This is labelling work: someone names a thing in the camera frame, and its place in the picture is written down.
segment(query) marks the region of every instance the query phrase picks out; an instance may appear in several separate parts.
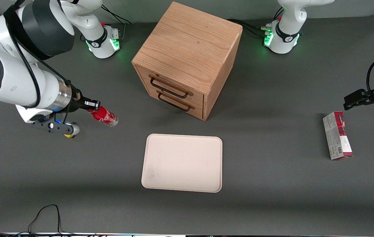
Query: green led light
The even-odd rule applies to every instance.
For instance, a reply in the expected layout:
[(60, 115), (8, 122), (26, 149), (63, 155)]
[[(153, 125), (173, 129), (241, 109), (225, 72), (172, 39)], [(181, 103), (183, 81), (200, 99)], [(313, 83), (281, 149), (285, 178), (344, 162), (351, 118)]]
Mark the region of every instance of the green led light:
[(119, 40), (109, 39), (109, 42), (111, 43), (111, 45), (112, 45), (112, 47), (115, 51), (119, 50)]
[(266, 36), (265, 45), (269, 46), (270, 43), (272, 42), (272, 39), (273, 39), (273, 33), (271, 32), (268, 36)]
[(295, 40), (294, 46), (297, 45), (298, 38), (300, 37), (300, 34), (297, 35), (297, 39)]
[(92, 49), (90, 48), (90, 45), (89, 45), (89, 43), (87, 42), (87, 40), (86, 40), (86, 44), (87, 44), (87, 47), (89, 47), (89, 51), (92, 52)]

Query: cardboard box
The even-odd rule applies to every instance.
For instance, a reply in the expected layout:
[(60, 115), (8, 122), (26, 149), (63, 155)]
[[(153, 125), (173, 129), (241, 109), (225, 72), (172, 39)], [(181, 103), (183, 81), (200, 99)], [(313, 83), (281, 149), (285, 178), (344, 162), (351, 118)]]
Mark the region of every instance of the cardboard box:
[(330, 159), (334, 161), (352, 157), (353, 153), (345, 132), (343, 112), (333, 112), (323, 118)]

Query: red can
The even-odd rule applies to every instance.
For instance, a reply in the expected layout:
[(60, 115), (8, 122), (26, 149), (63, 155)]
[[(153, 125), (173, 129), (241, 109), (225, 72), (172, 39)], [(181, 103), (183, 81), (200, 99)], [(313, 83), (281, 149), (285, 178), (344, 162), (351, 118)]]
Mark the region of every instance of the red can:
[(105, 109), (103, 106), (100, 106), (99, 110), (97, 111), (88, 110), (87, 112), (89, 112), (95, 120), (98, 120), (99, 122), (104, 123), (110, 127), (113, 127), (118, 123), (118, 117), (115, 116), (115, 114), (113, 114), (112, 112)]

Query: drawer handle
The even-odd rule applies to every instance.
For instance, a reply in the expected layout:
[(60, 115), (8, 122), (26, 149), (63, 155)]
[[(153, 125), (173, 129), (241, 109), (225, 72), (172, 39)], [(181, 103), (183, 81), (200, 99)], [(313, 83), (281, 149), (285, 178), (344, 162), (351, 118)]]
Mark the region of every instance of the drawer handle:
[(173, 95), (173, 96), (176, 96), (176, 97), (181, 98), (181, 99), (185, 99), (185, 98), (188, 96), (188, 92), (186, 92), (185, 95), (179, 95), (179, 94), (177, 94), (177, 93), (173, 93), (173, 92), (170, 91), (170, 90), (167, 90), (167, 89), (165, 89), (165, 88), (163, 88), (163, 87), (161, 87), (161, 86), (158, 86), (158, 85), (154, 84), (154, 83), (153, 83), (154, 81), (155, 81), (155, 78), (152, 77), (152, 79), (150, 80), (150, 84), (152, 84), (152, 86), (154, 86), (154, 87), (156, 87), (156, 88), (159, 88), (159, 89), (163, 90), (164, 92), (170, 93), (170, 94)]
[(177, 105), (175, 105), (175, 104), (172, 104), (172, 103), (169, 102), (169, 101), (166, 101), (166, 100), (162, 99), (162, 98), (160, 97), (161, 95), (162, 95), (162, 93), (159, 93), (159, 95), (158, 95), (158, 99), (159, 99), (160, 101), (164, 102), (165, 104), (169, 104), (170, 106), (173, 106), (173, 107), (175, 107), (175, 108), (177, 108), (177, 109), (179, 109), (179, 110), (181, 110), (181, 111), (184, 111), (184, 112), (188, 112), (188, 111), (190, 111), (191, 106), (189, 106), (187, 109), (183, 109), (183, 108), (181, 108), (181, 107), (179, 107), (179, 106), (177, 106)]

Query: wooden box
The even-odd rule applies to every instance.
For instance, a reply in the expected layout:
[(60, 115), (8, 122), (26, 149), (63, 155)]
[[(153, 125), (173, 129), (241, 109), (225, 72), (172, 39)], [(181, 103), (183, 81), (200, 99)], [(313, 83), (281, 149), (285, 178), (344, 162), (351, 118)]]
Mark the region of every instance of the wooden box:
[(173, 2), (132, 63), (150, 96), (206, 120), (231, 72), (242, 31)]

